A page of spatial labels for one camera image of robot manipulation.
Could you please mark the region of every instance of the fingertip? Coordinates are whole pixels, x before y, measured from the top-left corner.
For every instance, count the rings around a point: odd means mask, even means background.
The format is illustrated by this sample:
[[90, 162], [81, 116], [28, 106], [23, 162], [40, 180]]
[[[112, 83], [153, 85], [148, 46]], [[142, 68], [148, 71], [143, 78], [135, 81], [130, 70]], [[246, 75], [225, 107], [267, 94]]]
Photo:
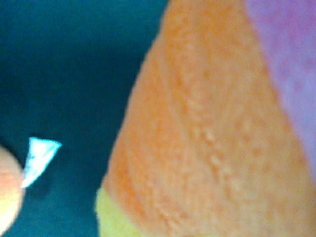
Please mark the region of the fingertip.
[[25, 189], [22, 168], [15, 157], [0, 147], [0, 236], [15, 221], [23, 201]]

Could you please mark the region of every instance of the orange fleece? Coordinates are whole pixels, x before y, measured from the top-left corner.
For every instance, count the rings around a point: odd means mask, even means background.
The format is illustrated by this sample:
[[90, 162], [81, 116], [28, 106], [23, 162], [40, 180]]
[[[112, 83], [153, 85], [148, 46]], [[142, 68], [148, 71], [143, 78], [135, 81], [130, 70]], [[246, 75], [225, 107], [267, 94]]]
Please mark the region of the orange fleece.
[[169, 2], [103, 188], [150, 236], [315, 236], [316, 189], [242, 1]]

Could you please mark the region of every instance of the fuzzy texture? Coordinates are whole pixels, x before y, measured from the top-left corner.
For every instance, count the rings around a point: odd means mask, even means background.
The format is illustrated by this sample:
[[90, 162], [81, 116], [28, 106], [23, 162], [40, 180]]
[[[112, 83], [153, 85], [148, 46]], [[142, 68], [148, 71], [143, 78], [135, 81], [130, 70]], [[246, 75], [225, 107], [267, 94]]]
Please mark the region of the fuzzy texture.
[[269, 72], [316, 182], [316, 1], [247, 0]]
[[242, 1], [169, 2], [103, 188], [150, 236], [315, 236], [309, 166]]

